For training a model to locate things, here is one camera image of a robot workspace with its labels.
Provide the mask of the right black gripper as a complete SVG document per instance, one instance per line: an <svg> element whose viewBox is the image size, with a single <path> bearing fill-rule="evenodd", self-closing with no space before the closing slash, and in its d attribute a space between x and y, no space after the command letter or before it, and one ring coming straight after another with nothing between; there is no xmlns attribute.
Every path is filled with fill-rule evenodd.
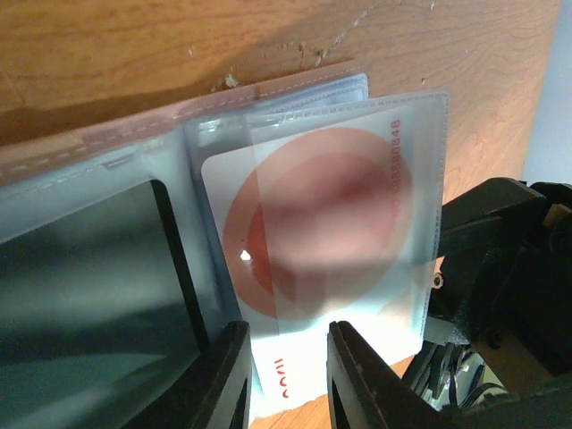
<svg viewBox="0 0 572 429"><path fill-rule="evenodd" d="M570 427L570 186L483 182L443 207L438 254L405 384L459 428Z"/></svg>

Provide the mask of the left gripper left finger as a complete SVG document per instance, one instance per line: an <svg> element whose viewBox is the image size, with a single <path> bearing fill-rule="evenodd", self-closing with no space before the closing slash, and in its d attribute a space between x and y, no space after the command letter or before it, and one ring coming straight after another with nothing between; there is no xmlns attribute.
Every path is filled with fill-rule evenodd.
<svg viewBox="0 0 572 429"><path fill-rule="evenodd" d="M126 428L247 428L252 387L250 329L227 324L157 400Z"/></svg>

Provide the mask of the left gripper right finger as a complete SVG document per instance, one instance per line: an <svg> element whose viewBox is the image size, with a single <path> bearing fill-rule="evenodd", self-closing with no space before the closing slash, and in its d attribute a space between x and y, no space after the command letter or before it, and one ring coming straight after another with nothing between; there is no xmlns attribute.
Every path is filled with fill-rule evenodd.
<svg viewBox="0 0 572 429"><path fill-rule="evenodd" d="M441 428L422 401L348 322L327 335L327 382L333 428Z"/></svg>

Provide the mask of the pink leather card holder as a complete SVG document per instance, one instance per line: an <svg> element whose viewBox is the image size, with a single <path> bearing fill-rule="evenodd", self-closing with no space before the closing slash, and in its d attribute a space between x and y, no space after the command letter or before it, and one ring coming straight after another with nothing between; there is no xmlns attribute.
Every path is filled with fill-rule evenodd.
<svg viewBox="0 0 572 429"><path fill-rule="evenodd" d="M347 321L422 345L449 94L373 98L342 64L11 147L1 157L1 425L119 428L232 322L247 418L326 392Z"/></svg>

